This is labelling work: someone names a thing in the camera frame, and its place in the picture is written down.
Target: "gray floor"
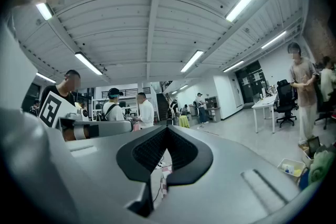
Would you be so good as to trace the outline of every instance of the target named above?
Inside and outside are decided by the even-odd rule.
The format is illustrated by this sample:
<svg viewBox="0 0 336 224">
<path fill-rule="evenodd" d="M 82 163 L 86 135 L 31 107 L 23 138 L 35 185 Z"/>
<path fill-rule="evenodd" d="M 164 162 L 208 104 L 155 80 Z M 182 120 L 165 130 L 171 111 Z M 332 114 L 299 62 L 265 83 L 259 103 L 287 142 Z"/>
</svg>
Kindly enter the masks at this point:
<svg viewBox="0 0 336 224">
<path fill-rule="evenodd" d="M 258 133 L 255 133 L 253 109 L 243 109 L 218 123 L 203 124 L 203 128 L 198 131 L 216 134 L 245 145 L 273 165 L 278 166 L 284 158 L 301 161 L 302 152 L 298 147 L 299 111 L 294 110 L 293 113 L 297 116 L 295 126 L 291 123 L 284 123 L 279 128 L 279 123 L 276 123 L 275 133 L 272 133 L 272 121 L 263 119 L 262 109 L 257 110 Z M 329 145 L 336 139 L 336 121 L 329 119 L 326 130 L 323 130 L 323 125 L 324 121 L 317 122 L 313 134 L 319 137 L 322 144 Z M 199 124 L 192 126 L 191 129 L 197 130 L 199 126 Z"/>
</svg>

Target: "sneaker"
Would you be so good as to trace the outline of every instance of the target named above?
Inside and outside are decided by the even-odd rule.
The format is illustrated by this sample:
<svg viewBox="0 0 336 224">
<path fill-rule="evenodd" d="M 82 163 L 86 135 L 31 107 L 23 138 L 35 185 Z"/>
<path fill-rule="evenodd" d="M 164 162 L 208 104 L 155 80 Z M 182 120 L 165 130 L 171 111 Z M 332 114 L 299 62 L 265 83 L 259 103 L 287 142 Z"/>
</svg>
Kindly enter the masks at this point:
<svg viewBox="0 0 336 224">
<path fill-rule="evenodd" d="M 308 143 L 305 142 L 303 144 L 298 144 L 299 148 L 302 149 L 303 151 L 305 151 L 306 149 L 308 149 Z"/>
</svg>

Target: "white shirt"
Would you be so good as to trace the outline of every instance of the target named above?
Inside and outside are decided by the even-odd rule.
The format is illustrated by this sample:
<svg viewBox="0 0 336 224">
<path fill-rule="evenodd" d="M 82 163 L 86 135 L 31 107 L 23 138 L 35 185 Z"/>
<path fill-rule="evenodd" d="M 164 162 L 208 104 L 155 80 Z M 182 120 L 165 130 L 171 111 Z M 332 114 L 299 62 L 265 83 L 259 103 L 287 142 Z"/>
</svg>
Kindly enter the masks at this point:
<svg viewBox="0 0 336 224">
<path fill-rule="evenodd" d="M 107 113 L 109 107 L 112 106 L 113 104 L 114 104 L 113 102 L 108 102 L 108 103 L 104 104 L 103 112 L 104 112 L 105 116 L 106 116 L 106 113 Z M 116 105 L 113 109 L 111 109 L 109 114 L 107 114 L 106 119 L 108 121 L 124 121 L 124 116 L 122 114 L 121 107 Z"/>
<path fill-rule="evenodd" d="M 330 99 L 329 93 L 333 92 L 336 86 L 336 74 L 331 69 L 324 68 L 321 72 L 321 92 L 323 101 L 327 102 Z"/>
<path fill-rule="evenodd" d="M 154 108 L 150 101 L 145 100 L 142 104 L 139 104 L 140 109 L 140 128 L 149 128 L 154 126 Z"/>
<path fill-rule="evenodd" d="M 197 96 L 196 103 L 197 103 L 197 107 L 198 108 L 202 108 L 203 107 L 203 103 L 202 103 L 202 100 L 201 100 L 200 96 Z"/>
</svg>

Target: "plastic container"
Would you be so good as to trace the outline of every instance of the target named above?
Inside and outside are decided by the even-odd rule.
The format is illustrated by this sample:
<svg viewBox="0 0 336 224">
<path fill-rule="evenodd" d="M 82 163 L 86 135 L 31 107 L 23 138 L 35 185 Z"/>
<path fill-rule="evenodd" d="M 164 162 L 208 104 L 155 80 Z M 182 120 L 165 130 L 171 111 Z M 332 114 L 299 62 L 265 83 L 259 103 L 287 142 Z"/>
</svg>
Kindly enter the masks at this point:
<svg viewBox="0 0 336 224">
<path fill-rule="evenodd" d="M 283 164 L 287 164 L 287 165 L 290 165 L 290 166 L 293 166 L 294 167 L 294 170 L 301 170 L 301 173 L 299 175 L 292 175 L 292 174 L 289 174 L 289 173 L 286 173 L 283 169 L 282 169 L 282 165 Z M 293 161 L 292 159 L 283 159 L 281 161 L 281 163 L 278 165 L 278 169 L 280 171 L 282 171 L 283 173 L 285 173 L 290 179 L 292 179 L 294 182 L 297 182 L 299 180 L 299 178 L 301 177 L 302 175 L 302 172 L 303 172 L 303 169 L 305 168 L 305 164 L 302 163 L 302 162 L 298 162 L 298 161 Z"/>
<path fill-rule="evenodd" d="M 304 151 L 302 151 L 302 160 L 303 162 L 305 163 L 305 165 L 310 168 L 310 165 L 313 163 L 314 161 L 314 158 L 311 159 L 309 156 L 309 149 L 306 149 Z"/>
</svg>

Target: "white desk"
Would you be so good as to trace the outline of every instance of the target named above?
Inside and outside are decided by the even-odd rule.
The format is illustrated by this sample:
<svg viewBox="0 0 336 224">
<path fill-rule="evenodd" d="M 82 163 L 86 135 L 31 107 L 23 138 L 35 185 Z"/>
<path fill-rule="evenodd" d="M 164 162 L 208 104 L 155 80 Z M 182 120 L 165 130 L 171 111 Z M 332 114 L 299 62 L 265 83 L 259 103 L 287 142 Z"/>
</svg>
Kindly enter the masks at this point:
<svg viewBox="0 0 336 224">
<path fill-rule="evenodd" d="M 271 110 L 271 114 L 272 114 L 272 130 L 273 133 L 275 132 L 274 130 L 274 109 L 273 109 L 273 105 L 274 103 L 278 100 L 278 94 L 275 94 L 273 96 L 267 97 L 263 100 L 259 100 L 257 103 L 255 103 L 252 108 L 253 108 L 253 113 L 254 113 L 254 122 L 255 122 L 255 126 L 256 126 L 256 133 L 258 133 L 258 125 L 257 125 L 257 114 L 256 114 L 256 109 L 263 109 L 264 111 L 264 119 L 266 119 L 265 117 L 265 108 L 270 108 Z"/>
</svg>

